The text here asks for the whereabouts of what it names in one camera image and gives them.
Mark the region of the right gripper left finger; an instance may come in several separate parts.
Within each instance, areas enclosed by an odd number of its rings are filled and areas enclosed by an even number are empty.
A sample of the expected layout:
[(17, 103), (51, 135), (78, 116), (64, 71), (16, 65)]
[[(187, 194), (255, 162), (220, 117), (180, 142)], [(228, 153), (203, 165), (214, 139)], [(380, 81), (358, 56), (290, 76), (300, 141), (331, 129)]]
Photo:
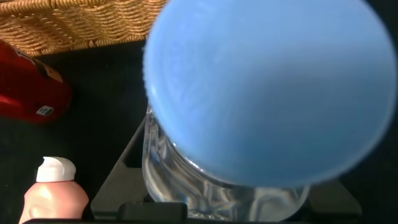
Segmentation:
[(90, 208), (95, 219), (115, 219), (121, 205), (128, 202), (143, 202), (148, 196), (142, 174), (145, 123), (146, 121), (142, 120), (91, 201)]

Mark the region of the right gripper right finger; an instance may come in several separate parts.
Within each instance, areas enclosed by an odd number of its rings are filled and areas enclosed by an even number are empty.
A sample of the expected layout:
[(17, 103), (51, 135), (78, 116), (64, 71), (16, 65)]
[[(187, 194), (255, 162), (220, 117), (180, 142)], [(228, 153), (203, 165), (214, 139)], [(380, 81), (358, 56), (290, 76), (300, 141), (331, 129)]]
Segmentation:
[(362, 208), (348, 189), (338, 180), (313, 185), (308, 206), (319, 218), (361, 218)]

